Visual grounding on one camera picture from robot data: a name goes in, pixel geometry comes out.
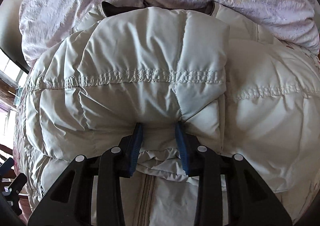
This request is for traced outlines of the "beige quilted down jacket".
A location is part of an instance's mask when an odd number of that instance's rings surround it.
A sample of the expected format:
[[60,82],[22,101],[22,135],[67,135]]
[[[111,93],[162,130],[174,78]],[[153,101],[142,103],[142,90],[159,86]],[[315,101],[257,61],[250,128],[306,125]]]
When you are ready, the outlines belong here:
[[242,154],[293,221],[319,191],[319,62],[243,15],[158,7],[90,11],[41,54],[18,109],[17,168],[35,209],[77,156],[99,156],[144,126],[121,180],[127,225],[192,225],[198,178],[181,166],[175,123],[218,154]]

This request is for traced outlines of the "dark wooden chair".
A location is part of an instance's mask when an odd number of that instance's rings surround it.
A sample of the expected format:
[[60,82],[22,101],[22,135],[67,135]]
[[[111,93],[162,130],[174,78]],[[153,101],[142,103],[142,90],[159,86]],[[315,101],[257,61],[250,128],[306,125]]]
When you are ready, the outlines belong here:
[[0,162],[4,164],[9,158],[13,158],[13,150],[3,144],[0,144]]

